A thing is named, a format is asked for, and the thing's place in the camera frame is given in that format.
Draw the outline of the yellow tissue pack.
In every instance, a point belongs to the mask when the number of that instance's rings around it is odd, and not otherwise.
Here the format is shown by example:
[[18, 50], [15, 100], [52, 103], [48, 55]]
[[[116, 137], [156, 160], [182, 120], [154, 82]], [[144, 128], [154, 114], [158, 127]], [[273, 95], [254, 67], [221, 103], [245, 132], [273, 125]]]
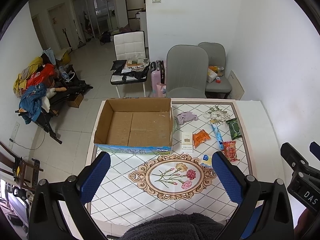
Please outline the yellow tissue pack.
[[200, 165], [207, 168], [212, 168], [212, 155], [204, 154], [201, 159]]

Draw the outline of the red snack packet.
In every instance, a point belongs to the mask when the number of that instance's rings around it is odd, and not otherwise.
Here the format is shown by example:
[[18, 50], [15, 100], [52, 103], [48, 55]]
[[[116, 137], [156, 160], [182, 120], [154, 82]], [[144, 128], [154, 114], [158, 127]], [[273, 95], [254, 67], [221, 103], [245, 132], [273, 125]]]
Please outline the red snack packet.
[[236, 141], [224, 141], [223, 153], [230, 162], [239, 161], [236, 153]]

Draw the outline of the orange snack packet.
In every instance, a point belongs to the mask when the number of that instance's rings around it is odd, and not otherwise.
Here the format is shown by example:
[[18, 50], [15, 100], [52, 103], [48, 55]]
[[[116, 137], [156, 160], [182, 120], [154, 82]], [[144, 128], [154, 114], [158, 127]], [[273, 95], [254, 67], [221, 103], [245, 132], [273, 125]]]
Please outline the orange snack packet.
[[197, 148], [200, 144], [210, 140], [210, 135], [204, 130], [200, 130], [198, 133], [193, 134], [193, 145]]

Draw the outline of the green snack packet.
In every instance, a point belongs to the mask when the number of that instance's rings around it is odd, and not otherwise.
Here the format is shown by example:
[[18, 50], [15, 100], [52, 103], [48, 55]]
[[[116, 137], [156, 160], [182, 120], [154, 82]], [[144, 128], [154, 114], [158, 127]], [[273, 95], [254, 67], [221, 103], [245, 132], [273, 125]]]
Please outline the green snack packet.
[[239, 139], [242, 137], [241, 129], [238, 124], [237, 118], [227, 120], [226, 124], [229, 127], [232, 140]]

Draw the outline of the white cigarette box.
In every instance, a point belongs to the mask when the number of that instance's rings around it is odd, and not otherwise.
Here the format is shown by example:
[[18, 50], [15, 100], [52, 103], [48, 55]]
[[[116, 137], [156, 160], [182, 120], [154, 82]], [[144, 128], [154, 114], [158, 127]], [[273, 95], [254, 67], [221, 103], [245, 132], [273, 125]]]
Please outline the white cigarette box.
[[182, 132], [181, 152], [193, 153], [193, 133], [192, 132]]

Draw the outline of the dark fuzzy sleeve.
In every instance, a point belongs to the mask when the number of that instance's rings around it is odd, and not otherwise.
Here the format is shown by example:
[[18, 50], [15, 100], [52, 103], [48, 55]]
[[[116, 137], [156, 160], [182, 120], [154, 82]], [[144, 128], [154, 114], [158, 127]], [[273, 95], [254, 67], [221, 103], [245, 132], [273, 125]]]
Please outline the dark fuzzy sleeve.
[[120, 239], [215, 239], [224, 225], [200, 214], [157, 218], [130, 228]]

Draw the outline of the lilac crumpled cloth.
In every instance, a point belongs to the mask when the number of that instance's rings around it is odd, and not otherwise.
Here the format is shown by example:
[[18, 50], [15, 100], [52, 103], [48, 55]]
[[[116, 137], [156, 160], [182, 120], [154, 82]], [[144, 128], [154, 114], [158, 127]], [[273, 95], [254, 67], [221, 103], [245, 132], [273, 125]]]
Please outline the lilac crumpled cloth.
[[183, 125], [185, 122], [197, 121], [198, 116], [192, 112], [182, 112], [177, 115], [177, 123]]

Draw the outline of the open cardboard box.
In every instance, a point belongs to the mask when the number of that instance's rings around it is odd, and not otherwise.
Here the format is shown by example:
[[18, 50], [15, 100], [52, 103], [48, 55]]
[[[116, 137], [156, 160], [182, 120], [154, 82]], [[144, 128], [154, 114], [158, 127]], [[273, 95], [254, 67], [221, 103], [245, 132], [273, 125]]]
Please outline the open cardboard box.
[[123, 154], [170, 154], [174, 117], [170, 98], [108, 99], [101, 104], [93, 143]]

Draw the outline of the small cardboard box on floor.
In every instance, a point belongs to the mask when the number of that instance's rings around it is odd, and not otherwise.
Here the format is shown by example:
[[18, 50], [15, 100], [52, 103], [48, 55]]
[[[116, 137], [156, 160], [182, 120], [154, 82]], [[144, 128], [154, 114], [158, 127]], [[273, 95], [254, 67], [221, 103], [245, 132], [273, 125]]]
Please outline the small cardboard box on floor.
[[71, 100], [67, 101], [67, 105], [72, 108], [79, 108], [83, 99], [84, 99], [83, 95], [78, 94], [74, 98], [72, 98]]

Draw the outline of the blue patterned garment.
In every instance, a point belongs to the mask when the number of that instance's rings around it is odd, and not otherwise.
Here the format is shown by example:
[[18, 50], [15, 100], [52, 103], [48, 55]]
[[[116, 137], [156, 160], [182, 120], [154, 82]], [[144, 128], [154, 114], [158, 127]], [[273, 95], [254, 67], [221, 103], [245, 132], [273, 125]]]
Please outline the blue patterned garment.
[[26, 125], [35, 122], [42, 112], [42, 98], [46, 96], [47, 88], [43, 83], [28, 87], [22, 95], [19, 110]]

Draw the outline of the black clothes rack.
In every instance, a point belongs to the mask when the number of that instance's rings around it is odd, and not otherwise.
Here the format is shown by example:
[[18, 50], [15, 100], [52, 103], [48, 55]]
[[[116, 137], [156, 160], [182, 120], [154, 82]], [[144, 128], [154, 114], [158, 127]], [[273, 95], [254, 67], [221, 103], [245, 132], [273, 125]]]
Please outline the black clothes rack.
[[[42, 98], [42, 112], [35, 122], [32, 121], [59, 144], [62, 144], [62, 141], [54, 132], [50, 124], [51, 119], [59, 115], [61, 108], [67, 105], [67, 101], [78, 94], [84, 96], [88, 90], [93, 89], [85, 80], [78, 78], [72, 64], [62, 66], [61, 69], [65, 72], [54, 80], [55, 85], [52, 88], [47, 88], [46, 96]], [[19, 106], [15, 112], [21, 117]]]

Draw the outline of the red plastic bag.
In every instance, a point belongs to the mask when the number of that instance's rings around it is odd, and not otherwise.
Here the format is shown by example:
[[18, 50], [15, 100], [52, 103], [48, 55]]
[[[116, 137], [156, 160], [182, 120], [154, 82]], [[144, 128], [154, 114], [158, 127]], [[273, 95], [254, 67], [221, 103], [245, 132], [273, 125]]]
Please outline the red plastic bag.
[[45, 64], [43, 70], [34, 73], [27, 81], [26, 89], [30, 86], [35, 86], [40, 83], [44, 84], [47, 88], [51, 88], [56, 78], [55, 66], [52, 64]]

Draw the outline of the yellow garment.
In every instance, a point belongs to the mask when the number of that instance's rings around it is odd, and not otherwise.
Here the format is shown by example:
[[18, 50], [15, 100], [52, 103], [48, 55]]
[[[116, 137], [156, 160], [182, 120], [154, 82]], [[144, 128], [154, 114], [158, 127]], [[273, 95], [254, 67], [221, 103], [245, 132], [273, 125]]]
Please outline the yellow garment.
[[37, 71], [37, 69], [43, 65], [42, 57], [35, 57], [33, 61], [29, 64], [27, 68], [22, 70], [21, 73], [18, 74], [16, 81], [13, 85], [13, 93], [20, 98], [23, 92], [26, 90], [27, 81], [30, 77]]

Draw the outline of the pink suitcase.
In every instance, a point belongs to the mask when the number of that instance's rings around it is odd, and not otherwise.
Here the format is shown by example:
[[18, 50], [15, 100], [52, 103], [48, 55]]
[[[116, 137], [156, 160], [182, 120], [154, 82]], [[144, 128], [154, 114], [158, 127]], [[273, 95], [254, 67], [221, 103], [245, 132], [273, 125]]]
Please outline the pink suitcase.
[[151, 62], [151, 85], [152, 85], [152, 96], [158, 98], [157, 96], [157, 83], [165, 84], [165, 66], [164, 61], [157, 60], [155, 62]]

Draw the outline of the white board against wall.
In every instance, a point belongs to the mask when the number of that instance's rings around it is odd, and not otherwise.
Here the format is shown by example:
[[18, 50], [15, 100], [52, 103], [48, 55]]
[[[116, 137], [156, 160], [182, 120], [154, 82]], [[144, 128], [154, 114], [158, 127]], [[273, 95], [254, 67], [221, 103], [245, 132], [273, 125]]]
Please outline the white board against wall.
[[231, 92], [228, 95], [228, 99], [240, 100], [244, 95], [245, 91], [232, 70], [228, 76], [228, 81], [232, 88]]

